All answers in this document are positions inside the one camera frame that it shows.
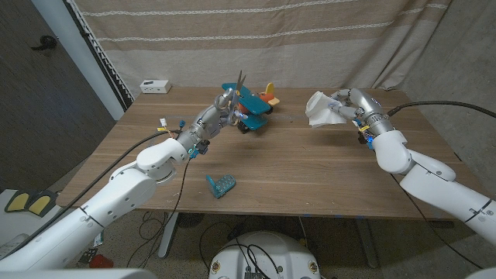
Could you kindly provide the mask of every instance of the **robotic arm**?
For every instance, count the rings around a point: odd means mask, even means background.
[[[230,88],[213,105],[200,112],[175,139],[167,139],[140,152],[136,161],[120,167],[95,196],[42,232],[23,248],[0,260],[1,271],[48,270],[64,267],[105,227],[149,200],[158,184],[176,175],[182,164],[198,150],[205,153],[209,139],[224,126],[246,118],[238,109],[239,74],[236,90]]]
[[[379,166],[390,174],[403,174],[400,185],[408,193],[455,216],[496,245],[496,201],[455,182],[453,169],[443,162],[409,150],[403,134],[394,129],[379,102],[358,89],[331,95],[344,106],[329,108],[354,120],[375,150]]]

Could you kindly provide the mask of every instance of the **power strip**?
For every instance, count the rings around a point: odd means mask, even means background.
[[[171,89],[169,81],[152,81],[145,80],[140,85],[141,92],[143,93],[167,93]]]

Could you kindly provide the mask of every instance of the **white cloth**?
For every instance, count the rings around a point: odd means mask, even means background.
[[[340,101],[327,97],[323,92],[317,91],[307,102],[305,114],[309,125],[317,128],[325,124],[346,123],[346,119],[339,113],[331,110],[329,105],[343,106]]]

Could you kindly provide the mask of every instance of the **striped fabric backdrop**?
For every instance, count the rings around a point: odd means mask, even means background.
[[[132,92],[235,81],[276,87],[392,88],[450,0],[77,0]]]

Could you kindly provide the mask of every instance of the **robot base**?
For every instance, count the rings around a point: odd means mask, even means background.
[[[320,278],[315,257],[306,247],[289,236],[279,232],[249,232],[239,236],[238,241],[239,244],[245,246],[258,245],[270,255],[279,270],[279,274],[276,273],[274,265],[262,250],[255,246],[250,247],[253,252],[250,254],[251,257],[255,256],[257,266],[269,278]],[[245,253],[250,267],[246,265],[241,250]],[[247,248],[237,246],[236,240],[233,239],[213,258],[210,264],[209,278],[262,278],[262,276],[260,273],[255,273],[255,266],[248,257]]]

